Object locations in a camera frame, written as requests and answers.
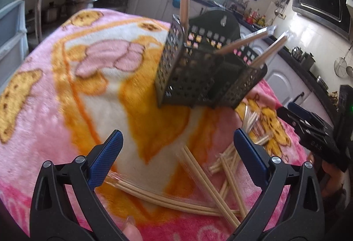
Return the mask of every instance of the blanket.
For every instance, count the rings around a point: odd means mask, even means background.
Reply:
[[[305,153],[292,127],[277,118],[279,101],[261,81],[239,107],[157,107],[154,78],[169,24],[107,9],[80,11],[24,61],[0,97],[0,198],[29,234],[31,198],[45,160],[70,163],[102,144],[114,129],[124,146],[112,171],[141,188],[215,207],[179,163],[187,145],[206,170],[241,127],[245,105],[261,113],[250,137],[271,134],[270,155],[301,165]],[[261,190],[242,163],[235,174],[249,210]],[[219,190],[220,172],[210,177]],[[267,228],[275,225],[285,189]],[[144,240],[225,240],[232,233],[221,217],[155,206],[104,183],[96,194],[118,226],[133,216]],[[69,190],[80,224],[88,224]],[[237,204],[229,193],[226,201]]]

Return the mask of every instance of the metal screw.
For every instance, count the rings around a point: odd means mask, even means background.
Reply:
[[[309,168],[309,169],[312,168],[312,164],[308,161],[306,163],[304,163],[304,165],[306,168]]]
[[[273,158],[271,158],[273,163],[279,164],[281,163],[281,159],[278,156],[274,156]]]
[[[52,165],[52,163],[49,160],[47,160],[46,162],[43,163],[44,168],[48,168],[51,165]]]
[[[83,163],[85,161],[85,157],[84,156],[77,156],[75,159],[76,163]]]

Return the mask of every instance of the human hand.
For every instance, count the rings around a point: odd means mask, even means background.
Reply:
[[[308,155],[307,161],[314,164],[315,160],[312,153]],[[341,189],[345,174],[341,170],[339,170],[335,165],[330,164],[324,160],[322,161],[321,166],[324,172],[326,172],[330,176],[330,179],[327,182],[325,188],[321,191],[321,195],[324,198],[330,197],[335,192]]]
[[[140,231],[136,228],[135,219],[129,216],[122,226],[122,232],[130,241],[143,241]]]

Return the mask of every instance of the dish rack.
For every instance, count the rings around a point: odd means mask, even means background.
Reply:
[[[258,54],[250,47],[217,53],[238,39],[239,23],[224,10],[189,20],[188,33],[174,15],[155,78],[158,106],[236,108],[267,73],[266,65],[251,67]]]

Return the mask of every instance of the bundle of chopsticks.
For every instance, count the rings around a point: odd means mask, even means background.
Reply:
[[[249,133],[258,122],[258,119],[259,114],[256,112],[251,112],[249,107],[246,106],[243,120],[243,129]],[[266,142],[268,142],[269,139],[269,135],[265,135],[260,138],[256,144],[264,145]],[[181,150],[181,153],[182,161],[185,163],[185,165],[187,165],[188,169],[192,172],[192,175],[199,181],[204,191],[207,192],[214,200],[216,208],[187,203],[182,200],[174,199],[172,197],[167,197],[165,195],[160,195],[146,189],[142,189],[127,179],[122,178],[115,172],[109,172],[105,182],[116,188],[119,188],[120,190],[123,190],[130,195],[155,205],[198,215],[223,216],[234,228],[237,228],[240,225],[238,218],[241,217],[244,219],[248,211],[240,194],[239,186],[234,177],[234,173],[236,172],[238,164],[241,161],[240,156],[234,147],[234,144],[231,143],[227,149],[219,155],[217,160],[208,168],[208,171],[211,175],[221,172],[222,170],[225,172],[226,179],[220,191],[218,191],[211,183],[207,174],[201,168],[188,147],[184,146]],[[225,202],[225,198],[229,190],[231,190],[238,204],[239,210],[231,210],[228,204]]]

